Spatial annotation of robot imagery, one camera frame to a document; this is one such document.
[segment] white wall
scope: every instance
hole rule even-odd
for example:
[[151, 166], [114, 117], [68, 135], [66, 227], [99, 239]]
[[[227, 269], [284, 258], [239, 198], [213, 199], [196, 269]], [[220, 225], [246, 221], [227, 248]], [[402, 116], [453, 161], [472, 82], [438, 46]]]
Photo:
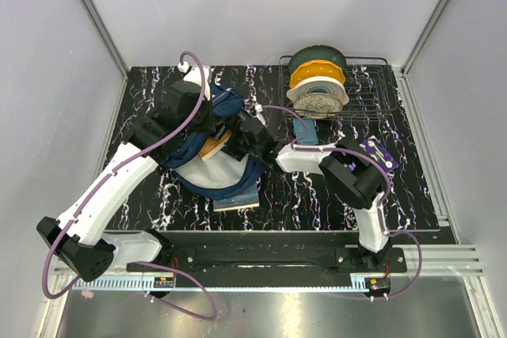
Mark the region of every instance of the white wall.
[[78, 0], [0, 0], [0, 336], [30, 336], [36, 232], [88, 187], [121, 77]]
[[507, 328], [507, 0], [452, 0], [409, 73], [460, 235]]
[[437, 0], [94, 0], [128, 65], [277, 63], [310, 44], [404, 63]]

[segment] black marble table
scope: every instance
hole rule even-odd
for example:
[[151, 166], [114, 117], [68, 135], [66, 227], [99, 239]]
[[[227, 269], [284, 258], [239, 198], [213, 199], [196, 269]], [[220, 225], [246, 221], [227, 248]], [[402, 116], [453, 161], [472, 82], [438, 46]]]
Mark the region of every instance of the black marble table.
[[[174, 66], [132, 68], [106, 162], [116, 152], [132, 121], [162, 100], [165, 87], [183, 77]], [[212, 81], [239, 91], [246, 107], [280, 104], [278, 66], [215, 66]], [[386, 204], [390, 229], [437, 230], [435, 210], [398, 90], [396, 108], [380, 121], [319, 122], [323, 143], [341, 136], [358, 142], [374, 135], [398, 160], [391, 173], [392, 193]], [[292, 121], [266, 112], [269, 130], [277, 138], [293, 139]], [[354, 230], [350, 207], [330, 193], [320, 176], [307, 173], [265, 173], [258, 181], [260, 207], [214, 212], [212, 201], [191, 193], [167, 171], [152, 173], [129, 196], [109, 223], [110, 230]]]

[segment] blue cloth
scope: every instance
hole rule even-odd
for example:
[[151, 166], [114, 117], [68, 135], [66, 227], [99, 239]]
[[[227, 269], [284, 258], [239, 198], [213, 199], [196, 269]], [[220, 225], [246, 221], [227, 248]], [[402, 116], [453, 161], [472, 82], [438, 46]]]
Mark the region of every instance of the blue cloth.
[[[212, 109], [214, 116], [233, 116], [242, 110], [245, 101], [240, 94], [217, 85], [211, 85], [211, 90], [214, 96]], [[162, 167], [167, 169], [176, 169], [186, 164], [199, 153], [209, 136], [210, 134], [208, 133], [191, 134], [183, 142], [180, 149], [173, 152], [162, 163]], [[205, 196], [209, 199], [227, 199], [243, 193], [257, 181], [264, 171], [264, 166], [257, 159], [250, 156], [248, 157], [245, 172], [243, 173], [241, 180], [233, 186], [221, 189], [202, 188], [188, 182], [174, 171], [171, 171], [171, 173], [179, 178], [188, 190], [195, 192], [196, 194]]]

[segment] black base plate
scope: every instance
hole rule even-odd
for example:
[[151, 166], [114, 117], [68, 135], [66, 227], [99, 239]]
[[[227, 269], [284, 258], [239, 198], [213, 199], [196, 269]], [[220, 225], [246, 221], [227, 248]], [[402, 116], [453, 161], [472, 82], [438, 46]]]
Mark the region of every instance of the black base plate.
[[387, 265], [390, 265], [391, 273], [406, 273], [406, 260], [403, 249], [391, 248], [387, 253], [386, 260], [375, 268], [369, 268], [361, 260], [364, 249], [360, 247], [339, 248], [335, 250], [336, 268], [340, 273], [386, 273]]

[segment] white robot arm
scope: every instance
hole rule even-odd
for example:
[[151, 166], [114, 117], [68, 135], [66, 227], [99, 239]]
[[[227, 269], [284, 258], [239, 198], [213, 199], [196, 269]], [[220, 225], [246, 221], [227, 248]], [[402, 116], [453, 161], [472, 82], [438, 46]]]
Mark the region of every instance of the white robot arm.
[[[204, 72], [206, 82], [209, 69]], [[187, 116], [188, 105], [194, 105], [191, 96], [200, 97], [200, 81], [196, 71], [192, 70], [182, 83], [173, 86], [175, 96], [167, 97], [173, 102], [166, 108], [155, 110], [144, 116], [133, 128], [127, 142], [120, 144], [112, 160], [86, 192], [57, 219], [43, 218], [37, 230], [49, 246], [68, 228], [58, 244], [55, 254], [75, 270], [85, 281], [92, 281], [102, 275], [111, 266], [125, 266], [128, 263], [144, 261], [167, 265], [167, 253], [164, 246], [168, 241], [155, 231], [136, 234], [104, 234], [104, 230], [116, 211], [128, 198], [135, 187], [158, 165], [165, 160], [167, 153], [177, 149], [183, 141], [176, 137], [171, 144], [152, 150], [131, 160], [118, 170], [122, 162], [142, 152], [147, 146], [163, 139]], [[180, 104], [187, 109], [180, 110]], [[211, 117], [211, 102], [196, 114], [194, 124], [187, 132], [206, 128]], [[275, 142], [265, 130], [261, 118], [243, 120], [238, 130], [240, 139], [236, 140], [240, 154], [252, 154], [271, 170], [283, 172], [307, 172], [323, 175], [331, 191], [353, 208], [360, 232], [360, 244], [370, 253], [379, 253], [388, 243], [383, 221], [382, 175], [379, 170], [364, 159], [365, 152], [354, 141], [340, 141], [325, 146], [281, 145]], [[350, 154], [338, 153], [336, 150]], [[354, 170], [346, 166], [353, 163]], [[97, 190], [105, 177], [107, 181]], [[91, 199], [82, 207], [81, 214], [75, 217], [76, 210], [83, 200], [95, 191]]]

